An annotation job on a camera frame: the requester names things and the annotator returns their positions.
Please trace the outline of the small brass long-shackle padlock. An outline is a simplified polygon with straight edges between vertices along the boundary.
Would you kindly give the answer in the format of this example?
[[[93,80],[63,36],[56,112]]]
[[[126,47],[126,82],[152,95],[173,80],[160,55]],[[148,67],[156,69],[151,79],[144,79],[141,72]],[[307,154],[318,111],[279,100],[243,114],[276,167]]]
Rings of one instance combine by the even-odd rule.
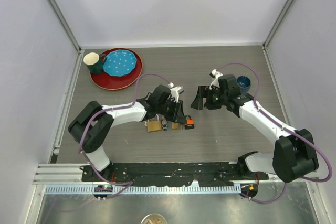
[[[173,122],[172,123],[172,129],[173,130],[179,130],[181,128],[181,125],[179,123]]]

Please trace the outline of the orange black padlock with keys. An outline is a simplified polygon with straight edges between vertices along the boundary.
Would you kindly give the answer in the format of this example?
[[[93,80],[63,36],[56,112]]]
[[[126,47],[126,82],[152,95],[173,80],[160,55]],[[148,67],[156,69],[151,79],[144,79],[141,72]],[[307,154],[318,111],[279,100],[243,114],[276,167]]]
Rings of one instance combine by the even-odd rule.
[[[191,130],[195,128],[194,120],[190,115],[185,116],[185,122],[183,124],[185,130]]]

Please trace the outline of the keys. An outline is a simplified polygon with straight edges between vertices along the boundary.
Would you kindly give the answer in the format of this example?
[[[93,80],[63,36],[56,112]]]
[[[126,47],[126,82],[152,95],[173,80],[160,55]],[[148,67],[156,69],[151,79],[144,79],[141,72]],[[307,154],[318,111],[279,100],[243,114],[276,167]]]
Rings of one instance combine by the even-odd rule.
[[[167,131],[168,130],[168,121],[166,120],[166,118],[162,118],[161,125],[162,125],[162,130],[163,131]]]

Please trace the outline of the large brass padlock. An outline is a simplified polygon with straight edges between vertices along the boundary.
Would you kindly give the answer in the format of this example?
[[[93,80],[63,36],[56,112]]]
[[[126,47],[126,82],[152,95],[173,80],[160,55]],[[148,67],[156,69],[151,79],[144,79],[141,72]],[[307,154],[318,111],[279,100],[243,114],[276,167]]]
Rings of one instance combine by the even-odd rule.
[[[149,133],[162,131],[162,124],[158,114],[154,118],[144,121],[144,125]]]

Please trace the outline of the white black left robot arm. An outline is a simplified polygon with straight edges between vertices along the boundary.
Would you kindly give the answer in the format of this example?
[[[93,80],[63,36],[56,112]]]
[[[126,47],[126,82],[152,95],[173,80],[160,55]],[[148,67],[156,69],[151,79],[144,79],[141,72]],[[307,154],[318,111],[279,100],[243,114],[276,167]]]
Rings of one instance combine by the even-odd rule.
[[[167,121],[185,124],[183,101],[180,95],[183,87],[159,85],[145,98],[119,106],[101,105],[97,101],[89,102],[68,126],[68,132],[79,144],[93,165],[93,174],[105,182],[112,174],[110,159],[107,157],[103,142],[112,127],[130,122],[144,122],[163,116]]]

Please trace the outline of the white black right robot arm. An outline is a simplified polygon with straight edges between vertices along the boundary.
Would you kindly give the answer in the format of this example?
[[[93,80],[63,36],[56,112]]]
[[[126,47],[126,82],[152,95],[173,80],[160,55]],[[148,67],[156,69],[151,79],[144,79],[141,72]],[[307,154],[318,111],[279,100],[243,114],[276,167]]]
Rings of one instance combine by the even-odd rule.
[[[239,157],[237,173],[242,179],[250,179],[256,172],[277,175],[289,183],[318,169],[316,151],[311,147],[313,139],[306,130],[292,127],[285,130],[281,120],[264,111],[249,93],[242,94],[236,78],[232,74],[212,74],[213,81],[208,86],[199,86],[192,109],[216,110],[226,107],[238,118],[250,123],[273,145],[271,154],[257,151]]]

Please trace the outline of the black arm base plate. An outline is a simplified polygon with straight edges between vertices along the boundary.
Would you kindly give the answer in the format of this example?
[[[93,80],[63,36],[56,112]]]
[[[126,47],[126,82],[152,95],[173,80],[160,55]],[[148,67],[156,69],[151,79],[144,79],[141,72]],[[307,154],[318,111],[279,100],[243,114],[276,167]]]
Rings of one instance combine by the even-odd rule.
[[[97,175],[90,165],[80,167],[83,182],[101,182],[103,177],[118,185],[135,187],[230,186],[236,180],[268,180],[263,172],[247,172],[237,163],[114,163]]]

